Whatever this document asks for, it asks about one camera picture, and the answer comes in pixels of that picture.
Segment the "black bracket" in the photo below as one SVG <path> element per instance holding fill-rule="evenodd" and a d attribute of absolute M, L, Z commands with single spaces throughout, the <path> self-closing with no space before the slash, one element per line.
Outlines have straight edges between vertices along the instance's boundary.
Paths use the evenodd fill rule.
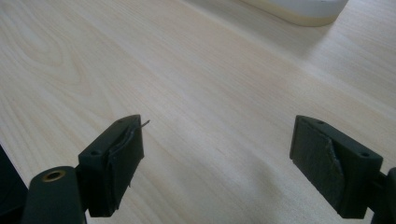
<path fill-rule="evenodd" d="M 144 157 L 143 126 L 139 115 L 119 119 L 78 155 L 76 168 L 35 176 L 21 223 L 86 223 L 87 209 L 91 217 L 112 216 Z"/>
<path fill-rule="evenodd" d="M 380 172 L 383 158 L 329 124 L 297 116 L 290 158 L 343 218 L 396 224 L 396 168 Z"/>

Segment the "small pin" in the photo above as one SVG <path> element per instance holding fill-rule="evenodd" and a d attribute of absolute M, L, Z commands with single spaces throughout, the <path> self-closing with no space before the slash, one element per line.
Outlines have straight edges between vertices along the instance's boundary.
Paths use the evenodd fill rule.
<path fill-rule="evenodd" d="M 143 128 L 144 126 L 146 126 L 149 123 L 149 120 L 146 121 L 144 124 L 140 125 L 140 128 Z"/>

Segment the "light wood surface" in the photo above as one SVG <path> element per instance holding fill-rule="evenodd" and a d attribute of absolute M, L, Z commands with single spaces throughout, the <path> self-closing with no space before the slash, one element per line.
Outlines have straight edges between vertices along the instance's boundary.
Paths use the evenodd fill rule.
<path fill-rule="evenodd" d="M 89 223 L 370 223 L 337 216 L 290 141 L 323 119 L 396 166 L 394 8 L 304 28 L 237 0 L 0 0 L 1 145 L 28 184 L 141 114 L 132 188 Z"/>

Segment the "brass insert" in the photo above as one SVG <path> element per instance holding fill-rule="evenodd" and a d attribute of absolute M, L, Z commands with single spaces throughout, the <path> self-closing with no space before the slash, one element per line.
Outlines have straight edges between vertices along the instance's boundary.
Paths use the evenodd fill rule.
<path fill-rule="evenodd" d="M 43 176 L 43 182 L 52 182 L 55 180 L 59 180 L 60 178 L 64 177 L 66 172 L 64 170 L 56 170 L 47 173 L 46 175 Z"/>

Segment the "wood grain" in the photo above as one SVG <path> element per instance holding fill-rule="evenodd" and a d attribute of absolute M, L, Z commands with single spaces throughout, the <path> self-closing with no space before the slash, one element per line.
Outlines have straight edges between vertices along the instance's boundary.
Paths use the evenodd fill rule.
<path fill-rule="evenodd" d="M 343 220 L 289 159 L 323 119 L 396 165 L 395 1 L 304 28 L 237 0 L 0 0 L 0 142 L 25 183 L 141 114 L 146 158 L 89 223 Z"/>

